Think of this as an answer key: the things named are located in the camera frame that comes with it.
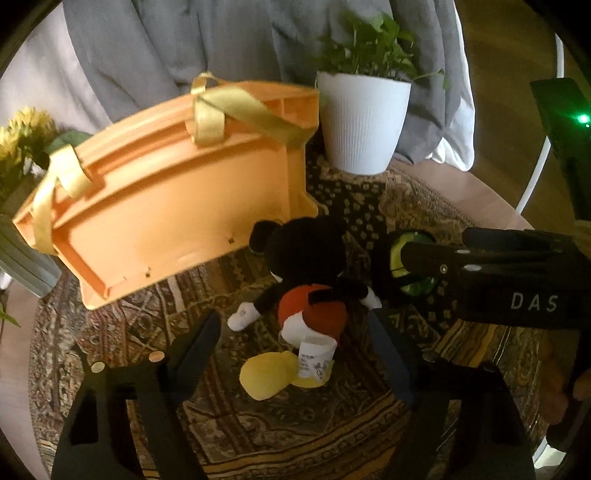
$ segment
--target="ribbon handle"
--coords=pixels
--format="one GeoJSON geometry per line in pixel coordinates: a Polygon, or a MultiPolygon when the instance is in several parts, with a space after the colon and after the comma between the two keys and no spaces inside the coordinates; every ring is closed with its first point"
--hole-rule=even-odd
{"type": "Polygon", "coordinates": [[[47,255],[57,255],[53,247],[51,214],[58,181],[74,200],[82,197],[93,185],[82,170],[78,156],[71,145],[66,145],[50,155],[49,169],[33,198],[35,249],[47,255]]]}
{"type": "Polygon", "coordinates": [[[214,77],[210,72],[204,72],[193,80],[191,94],[195,117],[192,139],[200,147],[223,141],[226,115],[288,148],[301,147],[316,131],[315,128],[302,128],[275,115],[250,93],[214,77]],[[207,90],[208,79],[217,81],[223,88],[207,90]]]}

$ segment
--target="toy label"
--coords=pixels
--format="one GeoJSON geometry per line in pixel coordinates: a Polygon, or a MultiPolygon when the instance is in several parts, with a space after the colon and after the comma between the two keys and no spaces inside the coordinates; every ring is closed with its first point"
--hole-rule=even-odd
{"type": "Polygon", "coordinates": [[[300,345],[298,375],[323,382],[335,350],[336,340],[331,337],[306,337],[300,345]]]}

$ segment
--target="orange plastic box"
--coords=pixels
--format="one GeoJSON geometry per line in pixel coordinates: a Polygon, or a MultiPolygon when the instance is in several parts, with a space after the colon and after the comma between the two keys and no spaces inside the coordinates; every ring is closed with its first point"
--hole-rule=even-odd
{"type": "MultiPolygon", "coordinates": [[[[232,85],[292,124],[318,127],[314,89],[232,85]]],[[[87,308],[246,246],[258,220],[317,215],[306,193],[304,145],[286,147],[226,116],[223,141],[197,147],[189,133],[193,99],[184,95],[142,111],[75,149],[93,187],[73,200],[57,185],[52,240],[80,279],[87,308]]],[[[14,218],[32,247],[34,196],[14,218]]]]}

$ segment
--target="plush toy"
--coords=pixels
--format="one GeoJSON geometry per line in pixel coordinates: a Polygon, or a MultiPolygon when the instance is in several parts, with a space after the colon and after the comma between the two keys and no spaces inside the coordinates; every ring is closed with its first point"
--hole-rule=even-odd
{"type": "Polygon", "coordinates": [[[344,300],[358,299],[369,309],[381,307],[371,288],[343,276],[346,230],[346,222],[332,216],[298,218],[285,225],[264,220],[254,226],[249,246],[264,254],[277,283],[253,303],[242,303],[228,326],[243,330],[278,303],[281,337],[299,350],[299,356],[269,352],[248,359],[240,381],[252,398],[270,398],[289,384],[325,384],[348,319],[344,300]]]}

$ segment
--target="patterned tablecloth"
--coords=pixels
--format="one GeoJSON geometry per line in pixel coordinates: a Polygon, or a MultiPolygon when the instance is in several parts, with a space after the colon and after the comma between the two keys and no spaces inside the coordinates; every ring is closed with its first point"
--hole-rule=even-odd
{"type": "MultiPolygon", "coordinates": [[[[368,278],[368,251],[393,229],[425,229],[438,242],[460,242],[472,223],[417,179],[391,166],[375,177],[329,168],[311,147],[308,190],[327,212],[349,224],[349,274],[368,278]]],[[[66,274],[42,302],[30,356],[30,407],[43,461],[51,471],[69,408],[83,379],[83,361],[113,367],[140,362],[166,349],[200,313],[217,309],[227,318],[274,280],[262,259],[241,250],[185,271],[99,310],[86,310],[77,280],[66,274]]],[[[409,412],[391,394],[372,351],[361,307],[342,337],[330,382],[315,390],[289,386],[263,402],[238,382],[245,360],[280,351],[271,315],[244,332],[224,327],[193,398],[178,415],[210,478],[377,479],[404,435],[409,412]]],[[[537,361],[540,333],[463,322],[445,283],[401,309],[392,321],[423,349],[435,349],[464,365],[492,359],[505,374],[534,449],[546,425],[538,418],[537,361]]],[[[441,477],[453,440],[459,405],[452,404],[431,478],[441,477]]],[[[147,478],[158,478],[133,402],[129,416],[147,478]]]]}

